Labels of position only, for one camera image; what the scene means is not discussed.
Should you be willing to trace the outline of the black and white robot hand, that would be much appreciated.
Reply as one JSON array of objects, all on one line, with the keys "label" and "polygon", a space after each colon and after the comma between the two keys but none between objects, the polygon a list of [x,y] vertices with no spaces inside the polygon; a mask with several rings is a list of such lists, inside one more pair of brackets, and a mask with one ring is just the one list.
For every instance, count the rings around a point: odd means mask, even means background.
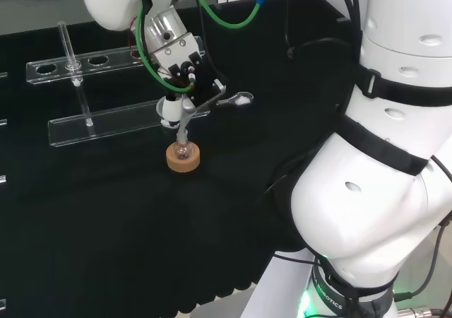
[{"label": "black and white robot hand", "polygon": [[151,54],[152,67],[168,84],[176,88],[190,87],[187,93],[168,90],[157,102],[161,124],[168,129],[179,127],[180,121],[205,112],[208,104],[226,91],[221,78],[208,62],[202,39],[187,33]]}]

